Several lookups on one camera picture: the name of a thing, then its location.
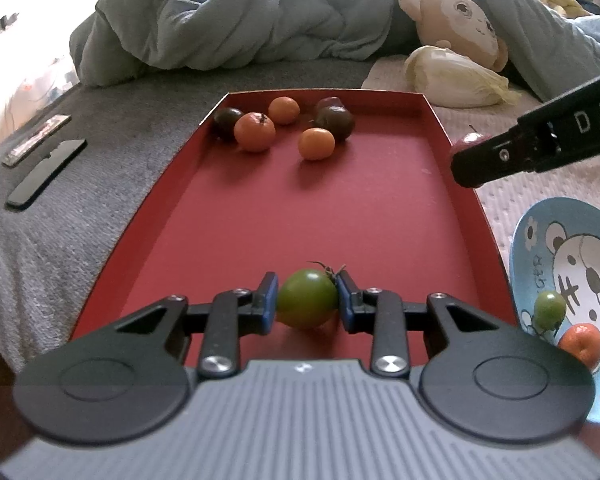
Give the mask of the monkey plush toy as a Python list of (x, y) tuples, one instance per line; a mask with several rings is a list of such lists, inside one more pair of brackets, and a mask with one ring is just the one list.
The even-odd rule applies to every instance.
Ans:
[(486, 14), (471, 0), (398, 0), (415, 23), (423, 46), (451, 50), (499, 73), (508, 62), (508, 47)]

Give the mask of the grey-blue blanket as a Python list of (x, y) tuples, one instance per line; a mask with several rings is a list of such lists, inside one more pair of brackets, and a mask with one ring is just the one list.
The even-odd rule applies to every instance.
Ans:
[[(542, 100), (600, 76), (600, 15), (567, 20), (538, 0), (472, 0)], [(148, 70), (363, 61), (415, 36), (398, 0), (98, 0), (74, 30), (80, 81), (109, 87)]]

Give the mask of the dark purple tomato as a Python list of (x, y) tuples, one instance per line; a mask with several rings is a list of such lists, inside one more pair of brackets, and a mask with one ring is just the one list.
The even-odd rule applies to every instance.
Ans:
[(355, 118), (343, 106), (325, 106), (316, 113), (314, 125), (329, 131), (336, 142), (341, 143), (353, 132)]

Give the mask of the small orange kumquat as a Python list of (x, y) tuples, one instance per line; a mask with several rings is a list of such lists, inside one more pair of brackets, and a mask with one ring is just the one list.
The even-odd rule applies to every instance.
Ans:
[(268, 106), (268, 117), (276, 125), (290, 125), (298, 119), (299, 115), (298, 102), (289, 96), (279, 96)]

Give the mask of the grey bed sheet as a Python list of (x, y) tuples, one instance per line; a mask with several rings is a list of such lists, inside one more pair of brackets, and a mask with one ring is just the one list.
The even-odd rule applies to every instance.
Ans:
[[(322, 58), (239, 70), (150, 72), (108, 88), (76, 86), (46, 107), (67, 125), (18, 166), (0, 144), (0, 356), (11, 370), (63, 344), (96, 278), (158, 177), (208, 111), (227, 93), (289, 88), (358, 88), (370, 62)], [(85, 150), (25, 210), (7, 197), (53, 148), (82, 139)]]

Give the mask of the orange-red tomato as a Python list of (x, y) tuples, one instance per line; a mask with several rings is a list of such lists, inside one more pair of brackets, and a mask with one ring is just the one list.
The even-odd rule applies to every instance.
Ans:
[(244, 151), (259, 153), (274, 143), (276, 129), (270, 118), (262, 113), (248, 113), (234, 125), (234, 137)]

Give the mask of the small red cherry tomato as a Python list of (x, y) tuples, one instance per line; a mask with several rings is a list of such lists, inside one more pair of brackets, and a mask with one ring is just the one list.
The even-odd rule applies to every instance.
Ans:
[(480, 144), (489, 138), (490, 136), (488, 134), (477, 131), (468, 132), (452, 144), (450, 148), (450, 156), (454, 157), (457, 153), (465, 151), (474, 145)]

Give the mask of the blue cartoon tiger plate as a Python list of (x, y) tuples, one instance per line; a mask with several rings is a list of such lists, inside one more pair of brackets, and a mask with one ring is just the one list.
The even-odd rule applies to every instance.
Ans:
[[(571, 326), (590, 323), (600, 331), (600, 210), (568, 197), (534, 204), (518, 221), (509, 249), (509, 283), (523, 330), (558, 344)], [(534, 303), (552, 290), (565, 298), (557, 330), (533, 327)], [(595, 401), (588, 421), (600, 424), (600, 362), (592, 370)]]

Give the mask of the dark tomato behind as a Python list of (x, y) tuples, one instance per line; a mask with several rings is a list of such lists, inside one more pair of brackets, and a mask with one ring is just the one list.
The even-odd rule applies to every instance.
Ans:
[(235, 107), (218, 108), (212, 116), (211, 132), (223, 142), (234, 142), (234, 127), (243, 114)]

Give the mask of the small green tomato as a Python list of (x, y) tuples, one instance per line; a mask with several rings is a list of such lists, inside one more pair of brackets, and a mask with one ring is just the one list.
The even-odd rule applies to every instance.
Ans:
[(566, 316), (565, 298), (554, 290), (544, 290), (535, 299), (533, 326), (540, 332), (558, 330)]

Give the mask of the red cardboard tray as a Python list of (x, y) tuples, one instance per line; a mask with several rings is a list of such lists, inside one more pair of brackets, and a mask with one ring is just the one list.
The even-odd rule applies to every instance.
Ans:
[(389, 91), (339, 97), (355, 129), (321, 162), (298, 153), (305, 120), (261, 154), (198, 128), (125, 229), (74, 336), (165, 296), (204, 304), (317, 261), (362, 288), (416, 304), (446, 292), (515, 322), (498, 245), (476, 194), (450, 175), (450, 142), (428, 102)]

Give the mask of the large green tomato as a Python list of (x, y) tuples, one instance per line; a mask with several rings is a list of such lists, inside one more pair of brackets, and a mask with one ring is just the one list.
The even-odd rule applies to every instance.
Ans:
[(335, 316), (339, 296), (337, 278), (346, 268), (335, 270), (311, 260), (315, 269), (300, 269), (284, 281), (276, 299), (276, 321), (295, 330), (313, 330)]

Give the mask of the plush cabbage toy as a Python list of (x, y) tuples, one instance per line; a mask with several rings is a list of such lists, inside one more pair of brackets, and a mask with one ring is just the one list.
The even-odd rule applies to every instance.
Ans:
[(435, 106), (449, 108), (515, 105), (521, 93), (508, 79), (450, 49), (425, 46), (404, 62), (408, 90), (421, 93)]

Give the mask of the black remote control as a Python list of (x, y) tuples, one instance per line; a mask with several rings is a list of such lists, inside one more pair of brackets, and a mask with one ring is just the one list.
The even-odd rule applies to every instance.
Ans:
[(65, 140), (44, 157), (21, 180), (7, 197), (5, 205), (15, 210), (27, 209), (84, 148), (87, 140)]

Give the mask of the yellow cloth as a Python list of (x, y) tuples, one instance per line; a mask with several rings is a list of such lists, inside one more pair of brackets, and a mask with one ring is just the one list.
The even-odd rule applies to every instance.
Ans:
[(538, 0), (552, 9), (554, 12), (562, 16), (563, 18), (584, 18), (585, 16), (591, 16), (592, 13), (585, 10), (577, 0)]

